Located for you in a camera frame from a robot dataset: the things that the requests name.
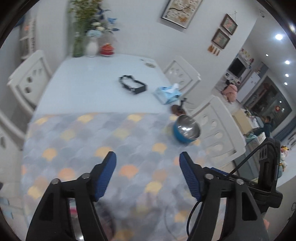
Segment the blue tissue pack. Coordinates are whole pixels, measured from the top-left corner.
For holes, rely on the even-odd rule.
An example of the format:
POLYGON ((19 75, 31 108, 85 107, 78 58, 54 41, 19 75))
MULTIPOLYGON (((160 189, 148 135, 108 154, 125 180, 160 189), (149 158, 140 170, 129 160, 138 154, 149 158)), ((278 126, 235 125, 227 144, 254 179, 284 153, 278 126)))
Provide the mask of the blue tissue pack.
POLYGON ((153 95, 161 104, 165 105, 177 101, 182 93, 179 91, 179 85, 175 83, 168 87, 158 87, 153 95))

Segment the blue steel bowl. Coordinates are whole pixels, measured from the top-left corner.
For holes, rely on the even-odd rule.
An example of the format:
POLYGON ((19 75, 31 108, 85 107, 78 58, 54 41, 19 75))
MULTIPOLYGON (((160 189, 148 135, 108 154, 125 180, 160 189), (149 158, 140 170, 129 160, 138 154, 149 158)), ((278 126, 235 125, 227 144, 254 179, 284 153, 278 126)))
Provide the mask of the blue steel bowl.
POLYGON ((193 118, 183 114, 174 122, 173 134, 179 142, 189 144, 200 137, 201 129, 193 118))

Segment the small framed picture upper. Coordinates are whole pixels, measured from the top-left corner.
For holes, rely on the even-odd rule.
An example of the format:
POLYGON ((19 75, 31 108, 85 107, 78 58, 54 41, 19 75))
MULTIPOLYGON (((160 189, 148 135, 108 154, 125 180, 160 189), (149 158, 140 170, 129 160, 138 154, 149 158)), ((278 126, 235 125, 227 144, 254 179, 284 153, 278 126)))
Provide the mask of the small framed picture upper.
POLYGON ((228 14, 226 14, 220 24, 220 26, 226 30, 231 36, 235 33, 237 29, 237 24, 228 14))

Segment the white chair near left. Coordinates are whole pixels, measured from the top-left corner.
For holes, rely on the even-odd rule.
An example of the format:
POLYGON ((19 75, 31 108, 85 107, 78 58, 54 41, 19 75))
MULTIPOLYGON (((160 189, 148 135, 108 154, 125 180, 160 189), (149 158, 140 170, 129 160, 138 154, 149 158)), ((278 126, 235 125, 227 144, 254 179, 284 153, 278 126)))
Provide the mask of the white chair near left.
POLYGON ((1 111, 1 182, 20 183, 25 133, 1 111))

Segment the white dining table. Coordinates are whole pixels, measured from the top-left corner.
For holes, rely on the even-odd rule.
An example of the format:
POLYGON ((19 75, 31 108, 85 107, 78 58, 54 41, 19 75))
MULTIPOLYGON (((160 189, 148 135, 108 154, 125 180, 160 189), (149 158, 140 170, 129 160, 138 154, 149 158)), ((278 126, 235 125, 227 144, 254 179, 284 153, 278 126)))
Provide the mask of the white dining table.
POLYGON ((170 86, 156 61, 132 55, 67 58, 49 81, 34 116, 71 113, 170 113, 153 92, 170 86), (133 94, 119 83, 123 75, 147 85, 133 94))

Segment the white flower vase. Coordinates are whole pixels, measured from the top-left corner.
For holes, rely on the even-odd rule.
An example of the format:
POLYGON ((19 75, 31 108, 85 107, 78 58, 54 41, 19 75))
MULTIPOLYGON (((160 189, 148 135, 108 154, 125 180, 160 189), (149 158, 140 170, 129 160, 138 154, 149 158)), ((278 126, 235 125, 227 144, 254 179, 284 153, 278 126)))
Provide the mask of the white flower vase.
POLYGON ((86 46, 86 56, 95 57, 99 50, 98 40, 96 37, 90 37, 86 46))

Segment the large framed picture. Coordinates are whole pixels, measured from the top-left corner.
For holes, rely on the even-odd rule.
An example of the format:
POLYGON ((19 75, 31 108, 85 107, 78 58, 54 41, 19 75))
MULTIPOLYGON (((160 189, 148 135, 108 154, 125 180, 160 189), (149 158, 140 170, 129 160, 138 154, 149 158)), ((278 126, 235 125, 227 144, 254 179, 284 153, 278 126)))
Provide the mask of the large framed picture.
POLYGON ((187 29, 203 0, 170 0, 161 19, 187 29))

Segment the green glass vase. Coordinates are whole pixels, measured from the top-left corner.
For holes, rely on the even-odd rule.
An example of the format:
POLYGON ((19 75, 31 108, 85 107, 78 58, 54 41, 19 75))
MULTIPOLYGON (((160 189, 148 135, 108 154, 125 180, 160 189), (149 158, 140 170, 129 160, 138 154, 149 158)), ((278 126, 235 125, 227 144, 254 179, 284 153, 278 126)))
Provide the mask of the green glass vase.
POLYGON ((73 45, 73 57, 81 57, 84 55, 84 36, 79 32, 75 33, 73 45))

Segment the white chair far right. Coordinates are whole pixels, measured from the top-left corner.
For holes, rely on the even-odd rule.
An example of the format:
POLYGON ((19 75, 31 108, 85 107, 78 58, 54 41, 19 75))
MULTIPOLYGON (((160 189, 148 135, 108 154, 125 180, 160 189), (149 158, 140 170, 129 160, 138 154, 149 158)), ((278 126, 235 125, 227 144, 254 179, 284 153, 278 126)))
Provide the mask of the white chair far right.
POLYGON ((199 72, 181 56, 175 56, 163 73, 171 84, 179 85, 182 96, 187 96, 201 82, 199 72))

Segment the fan pattern table mat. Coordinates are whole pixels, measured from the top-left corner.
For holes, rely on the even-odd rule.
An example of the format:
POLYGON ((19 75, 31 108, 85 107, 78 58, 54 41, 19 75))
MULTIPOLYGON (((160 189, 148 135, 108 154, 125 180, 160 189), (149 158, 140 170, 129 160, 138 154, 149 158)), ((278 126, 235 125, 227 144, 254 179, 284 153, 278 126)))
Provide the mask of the fan pattern table mat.
POLYGON ((36 116, 23 148, 27 240, 185 240, 195 203, 179 155, 226 163, 205 137, 182 144, 157 113, 36 116))

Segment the white chair near right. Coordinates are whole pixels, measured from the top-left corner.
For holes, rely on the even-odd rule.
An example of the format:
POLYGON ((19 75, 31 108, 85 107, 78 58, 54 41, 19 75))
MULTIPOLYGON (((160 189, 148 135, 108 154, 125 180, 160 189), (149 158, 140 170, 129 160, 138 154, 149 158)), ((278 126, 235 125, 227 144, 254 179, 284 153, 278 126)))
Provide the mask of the white chair near right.
POLYGON ((219 97, 209 96, 189 112, 189 116, 199 124, 199 140, 206 160, 215 168, 228 164, 246 152, 245 137, 219 97))

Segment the small framed picture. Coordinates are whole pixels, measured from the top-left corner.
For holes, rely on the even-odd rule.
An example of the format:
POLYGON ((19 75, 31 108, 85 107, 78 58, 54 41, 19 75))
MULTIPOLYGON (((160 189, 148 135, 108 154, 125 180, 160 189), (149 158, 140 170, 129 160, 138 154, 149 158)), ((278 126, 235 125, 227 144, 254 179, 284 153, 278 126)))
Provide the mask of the small framed picture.
POLYGON ((228 14, 226 14, 220 24, 220 26, 226 30, 231 36, 235 33, 237 29, 237 24, 228 14))
POLYGON ((230 38, 221 29, 218 29, 212 38, 212 43, 216 44, 219 48, 225 49, 230 38))

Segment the white chair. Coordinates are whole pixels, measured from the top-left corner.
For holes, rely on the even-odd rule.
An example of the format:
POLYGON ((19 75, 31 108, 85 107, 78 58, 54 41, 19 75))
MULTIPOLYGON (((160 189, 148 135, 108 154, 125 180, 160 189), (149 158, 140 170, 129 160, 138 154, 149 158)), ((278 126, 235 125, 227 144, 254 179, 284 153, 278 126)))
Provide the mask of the white chair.
POLYGON ((175 56, 163 73, 171 84, 179 85, 182 96, 187 96, 201 82, 199 72, 181 56, 175 56))
POLYGON ((27 116, 33 116, 51 78, 52 71, 42 50, 34 52, 9 77, 7 86, 27 116))
POLYGON ((246 152, 245 137, 219 97, 209 96, 189 112, 189 116, 199 124, 199 140, 206 160, 215 168, 228 164, 246 152))
POLYGON ((1 182, 20 183, 25 133, 1 111, 1 182))

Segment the red lidded dish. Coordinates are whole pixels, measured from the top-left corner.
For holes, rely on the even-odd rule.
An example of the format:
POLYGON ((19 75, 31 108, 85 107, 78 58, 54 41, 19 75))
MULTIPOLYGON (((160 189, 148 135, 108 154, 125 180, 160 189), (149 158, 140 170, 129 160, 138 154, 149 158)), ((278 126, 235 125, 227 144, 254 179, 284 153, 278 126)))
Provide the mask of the red lidded dish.
POLYGON ((112 56, 114 54, 114 48, 110 43, 103 45, 100 49, 100 55, 102 56, 112 56))

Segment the white chair far left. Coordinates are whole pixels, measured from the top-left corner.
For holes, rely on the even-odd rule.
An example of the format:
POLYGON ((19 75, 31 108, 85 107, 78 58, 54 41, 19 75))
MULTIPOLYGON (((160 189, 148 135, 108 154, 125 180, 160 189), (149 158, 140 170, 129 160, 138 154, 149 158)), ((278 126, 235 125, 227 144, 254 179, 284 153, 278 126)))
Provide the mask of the white chair far left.
POLYGON ((34 52, 9 77, 7 86, 27 116, 33 116, 51 78, 52 71, 42 50, 34 52))

